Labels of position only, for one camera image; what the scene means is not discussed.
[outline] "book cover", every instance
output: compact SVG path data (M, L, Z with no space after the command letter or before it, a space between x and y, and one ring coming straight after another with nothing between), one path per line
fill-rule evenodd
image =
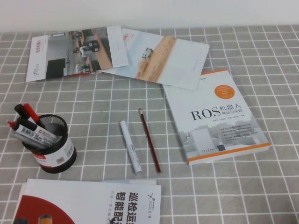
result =
M129 65L105 72L195 90L210 46L122 29Z
M163 87L189 165L269 148L227 70L202 73L195 91Z
M26 82L128 65L120 26L33 37Z
M160 185L28 179L14 220L109 224L114 219L118 224L159 224L160 202Z

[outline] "mesh cup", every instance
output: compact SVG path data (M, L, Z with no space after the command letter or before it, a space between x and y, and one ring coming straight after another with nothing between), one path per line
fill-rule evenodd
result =
M63 147L68 140L68 127L65 120L54 114L45 114L39 117L40 121L45 125L45 129L58 137L58 141L53 145L45 149L38 149L32 145L29 145L25 142L22 142L24 147L30 150L32 153L36 155L48 155L52 154L61 147ZM63 163L57 167L45 167L41 165L41 168L48 173L60 173L67 170L74 163L77 157L76 148L74 147L74 151L72 156L68 159L67 162Z

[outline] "pencil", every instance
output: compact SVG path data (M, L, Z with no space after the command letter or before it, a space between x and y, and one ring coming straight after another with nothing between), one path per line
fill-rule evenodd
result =
M155 152L155 148L154 148L153 142L151 141L150 133L149 133L148 127L146 125L146 122L145 122L145 119L144 119L144 114L143 114L141 108L139 108L139 114L140 114L140 118L141 118L141 121L142 121L142 124L143 124L143 128L145 130L146 137L148 138L150 152L151 152L151 155L153 157L157 173L160 173L161 172L161 168L160 168L160 165L159 165L159 161L158 161L158 158L157 158L157 155L156 155L156 152Z

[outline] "printed photo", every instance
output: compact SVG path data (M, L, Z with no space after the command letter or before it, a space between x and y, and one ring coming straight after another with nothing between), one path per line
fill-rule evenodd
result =
M122 29L129 65L103 72L195 90L209 45Z
M89 74L128 65L121 27L102 27L34 37L26 81Z

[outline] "pen holder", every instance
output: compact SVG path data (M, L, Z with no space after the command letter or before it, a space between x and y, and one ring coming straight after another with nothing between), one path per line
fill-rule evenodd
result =
M59 140L45 149L22 143L32 152L41 169L51 174L63 172L72 166L77 157L76 149L68 136L67 124L61 117L53 114L42 115L39 118L45 129L56 135Z

